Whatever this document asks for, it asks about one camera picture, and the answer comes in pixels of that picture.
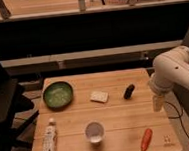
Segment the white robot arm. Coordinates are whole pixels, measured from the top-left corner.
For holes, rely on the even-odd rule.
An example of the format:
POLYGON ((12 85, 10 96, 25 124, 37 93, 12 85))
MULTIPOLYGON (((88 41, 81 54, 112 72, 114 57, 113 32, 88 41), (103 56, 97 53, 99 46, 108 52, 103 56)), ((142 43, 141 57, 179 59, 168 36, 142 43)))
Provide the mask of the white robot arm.
POLYGON ((175 84, 189 90, 189 47, 182 45, 161 53, 153 60, 153 68, 148 86, 153 92, 153 109, 159 112, 175 84))

